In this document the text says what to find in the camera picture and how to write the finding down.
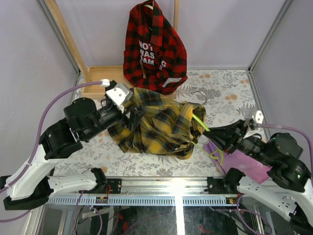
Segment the yellow plaid flannel shirt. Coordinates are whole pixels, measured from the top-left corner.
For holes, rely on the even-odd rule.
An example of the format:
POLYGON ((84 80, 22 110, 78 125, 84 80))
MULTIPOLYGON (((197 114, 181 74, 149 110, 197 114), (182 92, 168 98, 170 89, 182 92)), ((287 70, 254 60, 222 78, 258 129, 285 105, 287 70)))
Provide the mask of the yellow plaid flannel shirt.
POLYGON ((110 137, 124 152, 174 156, 189 159, 204 131, 206 110, 197 103, 177 102, 143 88, 133 88, 136 108, 145 110, 140 124, 130 131, 116 123, 110 137))

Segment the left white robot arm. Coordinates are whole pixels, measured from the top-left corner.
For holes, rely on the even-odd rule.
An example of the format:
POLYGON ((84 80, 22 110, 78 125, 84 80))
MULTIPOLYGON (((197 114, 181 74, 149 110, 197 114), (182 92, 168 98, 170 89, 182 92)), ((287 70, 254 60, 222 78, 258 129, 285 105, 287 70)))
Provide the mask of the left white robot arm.
POLYGON ((95 136, 114 124, 121 124, 130 130, 138 126, 144 111, 131 105, 124 112, 109 99, 106 105, 96 108, 90 98, 79 98, 64 108, 65 118, 48 127, 39 138, 34 159, 26 162, 11 176, 0 178, 0 187, 6 188, 7 197, 3 204, 7 211, 32 210, 45 204, 53 196, 70 193, 102 193, 108 180, 99 168, 91 168, 79 175, 50 176, 51 170, 83 148, 95 136))

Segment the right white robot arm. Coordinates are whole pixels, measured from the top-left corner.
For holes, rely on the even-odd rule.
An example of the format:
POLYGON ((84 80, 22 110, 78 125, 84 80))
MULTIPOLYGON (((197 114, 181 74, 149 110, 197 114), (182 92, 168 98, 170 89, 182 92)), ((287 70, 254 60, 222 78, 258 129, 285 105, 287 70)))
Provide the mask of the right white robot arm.
POLYGON ((203 135, 225 154, 238 150, 262 165, 270 167, 267 175, 277 186, 287 190, 292 199, 264 188, 247 174, 233 167, 223 178, 224 190, 228 193, 240 192, 254 198, 288 221, 295 232, 311 235, 313 178, 311 170, 299 159, 303 152, 302 147, 288 132, 275 133, 267 142, 262 142, 256 136, 257 128, 285 129, 303 134, 295 128, 263 124, 250 119, 207 129, 203 135))

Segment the red black plaid shirt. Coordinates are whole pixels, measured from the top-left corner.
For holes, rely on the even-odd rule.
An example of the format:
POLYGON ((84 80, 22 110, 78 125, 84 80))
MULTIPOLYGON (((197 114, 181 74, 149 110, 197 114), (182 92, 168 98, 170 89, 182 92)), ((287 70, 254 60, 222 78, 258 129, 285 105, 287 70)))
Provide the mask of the red black plaid shirt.
POLYGON ((154 0, 130 10, 123 73, 134 87, 163 95, 187 80, 185 46, 154 0))

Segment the purple cloth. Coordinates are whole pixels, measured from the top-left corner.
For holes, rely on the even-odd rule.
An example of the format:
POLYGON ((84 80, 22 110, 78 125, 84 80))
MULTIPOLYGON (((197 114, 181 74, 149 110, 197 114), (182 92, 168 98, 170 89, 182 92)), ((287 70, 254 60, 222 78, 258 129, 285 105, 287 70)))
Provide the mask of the purple cloth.
POLYGON ((259 184, 269 178, 267 172, 271 169, 270 167, 261 164, 239 150, 235 150, 231 154, 225 154, 211 141, 206 143, 203 149, 223 176, 225 176, 231 168, 235 168, 259 184))

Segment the wooden clothes rack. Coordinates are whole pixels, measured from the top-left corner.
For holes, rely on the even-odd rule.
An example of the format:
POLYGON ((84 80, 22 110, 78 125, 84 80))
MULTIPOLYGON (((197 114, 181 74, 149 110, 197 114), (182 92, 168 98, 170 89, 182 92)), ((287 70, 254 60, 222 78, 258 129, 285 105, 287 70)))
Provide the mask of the wooden clothes rack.
MULTIPOLYGON (((133 85, 124 77, 123 66, 91 66, 87 68, 57 2, 55 0, 44 0, 43 2, 47 6, 48 11, 56 23, 57 29, 61 33, 61 38, 64 40, 65 45, 69 50, 69 55, 72 56, 74 60, 74 65, 78 67, 78 74, 82 74, 85 83, 98 82, 103 78, 108 78, 123 83, 127 88, 133 87, 133 85)), ((176 31, 179 22, 179 5, 180 1, 175 0, 173 27, 176 31)), ((90 86, 89 88, 83 88, 82 90, 82 96, 92 99, 100 100, 104 98, 104 95, 104 88, 97 86, 90 86)))

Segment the aluminium front rail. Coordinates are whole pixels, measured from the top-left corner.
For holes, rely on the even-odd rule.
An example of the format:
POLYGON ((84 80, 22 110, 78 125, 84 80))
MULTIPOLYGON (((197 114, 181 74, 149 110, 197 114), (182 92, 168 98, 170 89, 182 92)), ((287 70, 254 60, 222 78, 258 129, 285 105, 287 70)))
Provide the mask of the aluminium front rail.
POLYGON ((222 188, 220 177, 122 177, 110 193, 69 193, 52 205, 90 206, 233 206, 238 194, 222 188))

